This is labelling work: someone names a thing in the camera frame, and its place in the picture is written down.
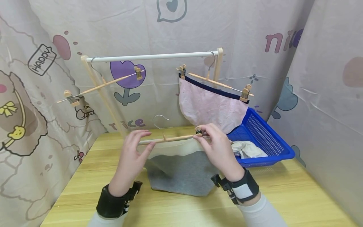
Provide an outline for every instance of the hand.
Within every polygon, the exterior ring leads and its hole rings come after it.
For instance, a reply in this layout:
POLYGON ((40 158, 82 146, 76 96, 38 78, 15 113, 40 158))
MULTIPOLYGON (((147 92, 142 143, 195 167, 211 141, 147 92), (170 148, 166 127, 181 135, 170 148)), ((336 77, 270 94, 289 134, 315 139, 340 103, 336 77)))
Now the hand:
POLYGON ((136 148, 140 139, 149 135, 151 135, 149 130, 135 130, 124 139, 116 173, 109 184, 111 195, 121 197, 126 194, 134 179, 144 168, 146 159, 154 148, 155 143, 151 142, 147 145, 142 154, 139 154, 136 148))
POLYGON ((229 181, 236 182, 242 179, 245 171, 237 162, 228 137, 213 123, 200 125, 199 127, 209 134, 212 140, 211 144, 208 144, 202 136, 194 135, 193 138, 202 145, 211 163, 229 181))

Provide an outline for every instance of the silver wire hanger hook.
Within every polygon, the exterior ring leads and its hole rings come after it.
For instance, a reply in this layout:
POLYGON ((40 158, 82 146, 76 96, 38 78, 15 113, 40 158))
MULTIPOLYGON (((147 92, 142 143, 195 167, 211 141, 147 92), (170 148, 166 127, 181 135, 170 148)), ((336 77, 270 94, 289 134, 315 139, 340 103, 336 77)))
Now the silver wire hanger hook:
MULTIPOLYGON (((169 120, 169 119, 167 119, 164 115, 159 114, 159 115, 156 115, 155 117, 157 117, 157 116, 162 116, 162 117, 163 117, 163 118, 165 118, 166 120, 169 120)), ((159 127, 155 124, 155 121, 154 121, 155 117, 153 117, 153 118, 152 118, 152 122, 154 123, 155 127, 157 127, 158 129, 162 130, 161 128, 159 128, 159 127)))
POLYGON ((99 71, 97 71, 97 69, 93 68, 92 62, 93 62, 93 60, 94 60, 95 58, 98 58, 98 57, 93 57, 93 58, 92 58, 92 60, 91 60, 91 68, 92 68, 93 70, 95 70, 96 72, 98 72, 98 73, 101 75, 101 77, 103 77, 103 76, 102 76, 102 73, 100 73, 99 71))
POLYGON ((213 51, 211 51, 211 50, 208 50, 208 52, 211 52, 212 54, 213 54, 213 57, 214 57, 214 61, 213 61, 213 63, 209 66, 209 68, 208 68, 208 71, 211 69, 211 67, 213 66, 213 64, 216 62, 216 55, 214 54, 214 52, 213 51))

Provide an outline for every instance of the pink underwear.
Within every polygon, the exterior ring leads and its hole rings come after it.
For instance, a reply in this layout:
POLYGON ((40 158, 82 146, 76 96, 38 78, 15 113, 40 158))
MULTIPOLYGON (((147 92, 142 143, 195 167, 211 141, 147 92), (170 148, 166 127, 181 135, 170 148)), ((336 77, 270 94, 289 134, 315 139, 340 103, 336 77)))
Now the pink underwear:
POLYGON ((179 79, 179 105, 184 117, 194 126, 213 123, 225 134, 242 123, 248 105, 230 94, 185 76, 179 79))

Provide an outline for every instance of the blue laundry basket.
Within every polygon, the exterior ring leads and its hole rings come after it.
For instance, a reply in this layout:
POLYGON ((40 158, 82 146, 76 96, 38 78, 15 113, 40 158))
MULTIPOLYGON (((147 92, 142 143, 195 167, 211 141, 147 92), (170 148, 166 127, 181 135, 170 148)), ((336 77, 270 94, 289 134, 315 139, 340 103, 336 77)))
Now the blue laundry basket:
POLYGON ((232 141, 251 141, 261 148, 268 157, 245 158, 236 156, 243 167, 271 166, 284 159, 295 157, 294 150, 256 113, 248 108, 242 124, 228 135, 232 141))

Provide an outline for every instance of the white sleeve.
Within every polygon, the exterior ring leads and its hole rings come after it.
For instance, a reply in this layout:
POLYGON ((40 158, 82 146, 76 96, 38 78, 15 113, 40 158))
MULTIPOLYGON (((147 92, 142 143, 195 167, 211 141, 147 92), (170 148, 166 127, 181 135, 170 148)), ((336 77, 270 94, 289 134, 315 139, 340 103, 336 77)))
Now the white sleeve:
POLYGON ((116 219, 105 219, 96 211, 87 227, 121 227, 126 216, 127 213, 116 219))
POLYGON ((237 205, 248 227, 287 227, 287 224, 262 194, 260 200, 252 206, 237 205))

